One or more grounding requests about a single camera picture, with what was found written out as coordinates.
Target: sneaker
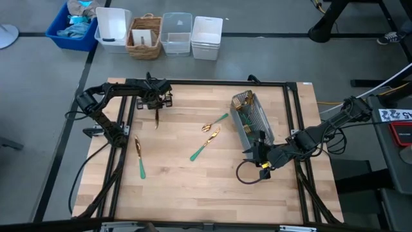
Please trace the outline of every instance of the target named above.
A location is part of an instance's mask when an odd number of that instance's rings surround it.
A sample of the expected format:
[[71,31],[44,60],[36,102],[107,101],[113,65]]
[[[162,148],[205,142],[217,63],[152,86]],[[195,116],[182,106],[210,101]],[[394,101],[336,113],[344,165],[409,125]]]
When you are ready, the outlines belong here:
[[390,32],[386,33],[383,37],[378,38],[377,42],[380,45],[387,45],[389,43],[399,43],[399,41],[401,41],[404,37],[405,35],[402,35],[398,32]]

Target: wooden tabletop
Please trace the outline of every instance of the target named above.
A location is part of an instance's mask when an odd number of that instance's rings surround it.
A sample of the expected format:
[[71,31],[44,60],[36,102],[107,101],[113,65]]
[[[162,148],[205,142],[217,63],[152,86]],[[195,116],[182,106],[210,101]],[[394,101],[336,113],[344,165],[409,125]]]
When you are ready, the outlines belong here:
[[[124,82],[124,79],[109,79],[109,82]],[[313,86],[310,83],[297,85],[304,125],[318,125],[320,118]],[[173,107],[160,110],[157,130],[154,110],[135,110],[115,217],[122,220],[302,224],[293,161],[271,172],[271,179],[245,185],[235,176],[235,169],[245,155],[231,117],[214,125],[207,133],[201,131],[206,122],[213,122],[229,112],[233,95],[252,90],[266,113],[275,144],[284,143],[289,130],[282,88],[209,85],[172,85],[172,88]],[[290,99],[297,127],[292,93]],[[112,121],[117,118],[120,100],[115,97],[104,108]],[[194,162],[190,161],[189,157],[219,126],[218,136]],[[138,135],[142,145],[146,179],[140,178],[134,135]],[[94,137],[89,155],[105,143],[103,136]],[[73,215],[82,213],[100,191],[109,151],[108,146],[84,168]],[[343,222],[329,157],[322,154],[311,160],[320,198]],[[240,177],[245,181],[256,180],[259,169],[245,164]],[[104,215],[108,214],[110,199],[111,193]],[[314,221],[307,193],[306,199],[310,218]]]

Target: gold spoon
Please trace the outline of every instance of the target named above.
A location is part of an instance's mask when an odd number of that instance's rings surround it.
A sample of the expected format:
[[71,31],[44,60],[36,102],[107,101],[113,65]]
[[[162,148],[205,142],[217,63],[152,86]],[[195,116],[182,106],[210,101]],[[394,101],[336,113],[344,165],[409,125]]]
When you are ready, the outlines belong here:
[[222,117],[220,117],[218,120],[214,121],[213,123],[208,123],[208,124],[204,125],[204,126],[201,128],[201,130],[202,130],[203,132],[209,131],[209,130],[212,128],[212,125],[213,125],[213,124],[219,122],[219,121],[222,120],[222,119],[225,119],[227,116],[229,116],[229,114],[228,114],[228,113],[225,113]]

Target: storage container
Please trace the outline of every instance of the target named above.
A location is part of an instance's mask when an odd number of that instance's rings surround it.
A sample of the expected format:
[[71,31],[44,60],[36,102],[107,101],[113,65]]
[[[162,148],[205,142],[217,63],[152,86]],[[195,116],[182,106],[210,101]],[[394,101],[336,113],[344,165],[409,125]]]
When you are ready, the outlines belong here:
[[96,15],[98,28],[95,39],[109,53],[127,53],[126,32],[130,27],[131,12],[120,8],[98,7]]
[[222,27],[223,19],[202,16],[194,19],[191,44],[195,59],[218,59]]
[[191,41],[192,43],[219,45],[222,28],[223,19],[197,16],[194,18]]
[[[246,104],[246,102],[249,102],[247,99],[250,96],[250,104]],[[266,138],[264,143],[268,146],[273,145],[275,137],[272,129],[270,128],[269,121],[263,111],[257,95],[252,93],[251,90],[247,90],[233,96],[230,104],[230,114],[232,115],[234,124],[238,129],[240,141],[244,150],[250,149],[253,142],[259,139],[259,131],[265,132]],[[246,153],[245,155],[248,159],[253,158],[253,153]]]
[[89,52],[91,51],[97,40],[95,39],[95,31],[97,27],[97,19],[94,18],[90,22],[90,26],[87,32],[82,38],[70,38],[70,37],[61,37],[57,35],[58,30],[64,30],[68,27],[67,18],[70,15],[69,10],[67,9],[67,4],[65,3],[60,9],[57,17],[53,20],[51,25],[46,31],[46,37],[49,37],[59,48],[71,49],[71,50],[80,50]]
[[[126,50],[129,55],[136,59],[156,59],[162,44],[160,42],[160,25],[162,24],[161,17],[154,17],[153,14],[145,14],[143,17],[136,17],[133,19],[129,30],[127,31]],[[132,29],[149,29],[157,36],[154,46],[135,45],[133,43]]]
[[219,47],[195,46],[192,44],[193,57],[195,59],[205,59],[215,61],[218,59]]
[[172,12],[163,15],[160,42],[167,56],[191,54],[192,15]]

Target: label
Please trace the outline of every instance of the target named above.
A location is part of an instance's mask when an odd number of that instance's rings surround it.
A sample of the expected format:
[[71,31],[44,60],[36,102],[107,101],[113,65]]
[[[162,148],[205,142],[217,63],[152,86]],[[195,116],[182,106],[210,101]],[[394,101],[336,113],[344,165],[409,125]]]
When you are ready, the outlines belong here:
[[412,110],[379,109],[382,122],[412,120]]

